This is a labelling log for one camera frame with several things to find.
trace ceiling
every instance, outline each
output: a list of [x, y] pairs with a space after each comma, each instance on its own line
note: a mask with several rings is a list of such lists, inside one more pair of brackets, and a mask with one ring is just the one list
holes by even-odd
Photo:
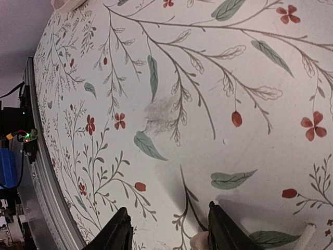
[[0, 0], [1, 79], [23, 74], [52, 11], [50, 0]]

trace white cylinder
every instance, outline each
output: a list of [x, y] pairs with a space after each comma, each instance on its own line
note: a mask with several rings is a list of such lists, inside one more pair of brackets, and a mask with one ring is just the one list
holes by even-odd
[[300, 238], [298, 239], [293, 250], [304, 250], [312, 238], [317, 226], [313, 223], [309, 223]]
[[189, 242], [191, 250], [209, 250], [208, 232], [201, 232], [192, 237]]

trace red flower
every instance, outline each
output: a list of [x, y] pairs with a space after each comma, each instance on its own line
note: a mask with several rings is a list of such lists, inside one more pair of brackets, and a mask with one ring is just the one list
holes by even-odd
[[235, 125], [235, 127], [239, 127], [243, 123], [241, 115], [237, 111], [233, 112], [233, 114], [231, 115], [231, 121], [233, 122], [233, 124]]
[[90, 118], [90, 115], [88, 115], [87, 122], [88, 124], [87, 126], [85, 126], [85, 131], [87, 132], [89, 131], [89, 134], [93, 135], [93, 132], [95, 131], [95, 124], [94, 124], [95, 118], [94, 117]]
[[281, 21], [284, 24], [289, 23], [289, 19], [293, 23], [299, 23], [301, 21], [301, 19], [299, 17], [296, 17], [296, 16], [293, 15], [293, 13], [296, 12], [296, 10], [297, 10], [297, 8], [294, 5], [289, 5], [288, 6], [288, 11], [286, 9], [278, 7], [276, 9], [276, 12], [283, 15], [281, 17]]
[[327, 135], [326, 129], [317, 126], [323, 120], [323, 118], [323, 114], [319, 111], [315, 111], [313, 113], [313, 123], [308, 117], [303, 117], [301, 125], [304, 128], [309, 128], [305, 133], [305, 136], [310, 142], [314, 139], [314, 132], [316, 132], [320, 138], [323, 138]]
[[125, 129], [126, 128], [126, 123], [123, 121], [125, 119], [125, 114], [121, 113], [120, 116], [118, 113], [116, 113], [114, 115], [115, 120], [117, 121], [114, 125], [114, 127], [118, 130], [119, 129], [119, 125]]
[[80, 183], [80, 185], [79, 185], [79, 189], [80, 189], [80, 193], [81, 193], [81, 195], [84, 195], [84, 196], [87, 195], [87, 191], [86, 191], [86, 189], [85, 189], [85, 185], [83, 185], [82, 183]]
[[329, 236], [331, 234], [331, 230], [328, 229], [327, 231], [325, 231], [325, 236]]
[[172, 0], [163, 0], [163, 1], [164, 1], [163, 8], [167, 8], [168, 6], [172, 7], [174, 5]]
[[297, 195], [297, 191], [295, 189], [286, 189], [282, 191], [282, 198], [295, 198]]
[[135, 183], [134, 187], [140, 192], [144, 192], [146, 190], [146, 185], [141, 182]]

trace floral wallpaper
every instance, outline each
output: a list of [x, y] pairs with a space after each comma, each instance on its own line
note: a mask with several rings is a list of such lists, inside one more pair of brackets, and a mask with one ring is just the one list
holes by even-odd
[[263, 249], [333, 249], [331, 0], [89, 0], [53, 13], [35, 77], [85, 241], [186, 250], [216, 200]]

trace red berry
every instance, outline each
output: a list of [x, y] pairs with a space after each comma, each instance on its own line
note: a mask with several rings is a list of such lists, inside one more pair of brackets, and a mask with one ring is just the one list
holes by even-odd
[[235, 125], [235, 127], [239, 127], [243, 123], [241, 115], [237, 111], [233, 112], [233, 114], [231, 115], [231, 121], [233, 122], [233, 124]]
[[297, 191], [295, 189], [286, 189], [282, 191], [282, 198], [295, 198], [297, 196]]
[[136, 182], [134, 187], [140, 192], [144, 192], [146, 190], [146, 185], [141, 182]]

